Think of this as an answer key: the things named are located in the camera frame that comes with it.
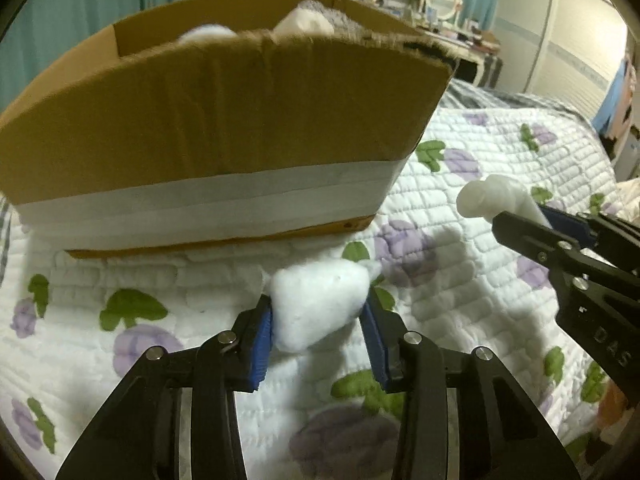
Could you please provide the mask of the white sock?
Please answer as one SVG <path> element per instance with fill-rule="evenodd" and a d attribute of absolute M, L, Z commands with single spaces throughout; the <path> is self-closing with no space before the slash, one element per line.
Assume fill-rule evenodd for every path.
<path fill-rule="evenodd" d="M 468 182 L 458 193 L 456 206 L 463 218 L 482 218 L 499 234 L 551 228 L 526 186 L 500 174 Z"/>

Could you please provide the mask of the white sock ball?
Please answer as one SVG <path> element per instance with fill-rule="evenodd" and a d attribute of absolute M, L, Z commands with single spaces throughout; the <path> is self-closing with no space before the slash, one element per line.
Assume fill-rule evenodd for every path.
<path fill-rule="evenodd" d="M 277 270 L 268 284 L 276 347 L 300 353 L 352 322 L 362 311 L 371 282 L 381 273 L 378 262 L 342 258 Z"/>

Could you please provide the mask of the cream lace fabric bundle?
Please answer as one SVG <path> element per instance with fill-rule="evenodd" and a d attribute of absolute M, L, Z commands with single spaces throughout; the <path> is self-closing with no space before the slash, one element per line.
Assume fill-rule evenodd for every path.
<path fill-rule="evenodd" d="M 273 27 L 274 36 L 358 35 L 364 27 L 343 11 L 331 9 L 317 0 L 304 0 Z"/>

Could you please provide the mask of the white floral quilt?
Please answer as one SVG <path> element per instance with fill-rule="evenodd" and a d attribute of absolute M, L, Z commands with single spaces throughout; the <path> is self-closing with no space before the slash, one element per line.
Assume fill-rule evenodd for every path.
<path fill-rule="evenodd" d="M 196 347 L 254 306 L 271 274 L 346 258 L 375 270 L 382 304 L 443 347 L 486 346 L 589 474 L 631 419 L 605 372 L 555 324 L 544 268 L 458 215 L 466 182 L 504 174 L 573 214 L 617 214 L 610 163 L 570 115 L 439 110 L 373 220 L 351 236 L 76 260 L 1 209 L 1 419 L 51 479 L 140 353 Z"/>

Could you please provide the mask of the grey checked blanket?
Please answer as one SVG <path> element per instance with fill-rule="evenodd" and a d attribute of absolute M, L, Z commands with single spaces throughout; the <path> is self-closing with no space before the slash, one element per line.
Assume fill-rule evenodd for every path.
<path fill-rule="evenodd" d="M 591 122 L 576 107 L 546 96 L 529 93 L 504 92 L 491 88 L 480 88 L 454 78 L 448 84 L 438 103 L 447 110 L 488 110 L 488 108 L 536 108 L 548 110 L 577 120 L 592 129 Z"/>

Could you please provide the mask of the white wardrobe door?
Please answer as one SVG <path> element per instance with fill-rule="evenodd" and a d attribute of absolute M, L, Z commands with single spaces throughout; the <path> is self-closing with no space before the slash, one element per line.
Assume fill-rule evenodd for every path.
<path fill-rule="evenodd" d="M 626 52 L 627 26 L 608 0 L 498 0 L 492 32 L 498 90 L 596 116 Z"/>

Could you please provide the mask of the white dressing table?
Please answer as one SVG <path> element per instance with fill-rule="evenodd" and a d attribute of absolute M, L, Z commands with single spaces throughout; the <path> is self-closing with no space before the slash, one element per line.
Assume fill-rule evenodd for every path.
<path fill-rule="evenodd" d="M 449 49 L 459 60 L 454 78 L 480 88 L 495 88 L 503 60 L 501 44 L 488 30 L 463 29 L 448 22 L 437 24 L 416 23 L 416 28 Z"/>

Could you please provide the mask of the brown cardboard box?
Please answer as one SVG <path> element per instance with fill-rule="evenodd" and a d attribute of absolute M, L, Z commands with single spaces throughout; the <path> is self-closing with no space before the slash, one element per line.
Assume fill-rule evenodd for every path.
<path fill-rule="evenodd" d="M 77 258 L 365 229 L 457 68 L 354 0 L 358 35 L 274 36 L 304 0 L 180 0 L 71 48 L 1 116 L 1 191 Z"/>

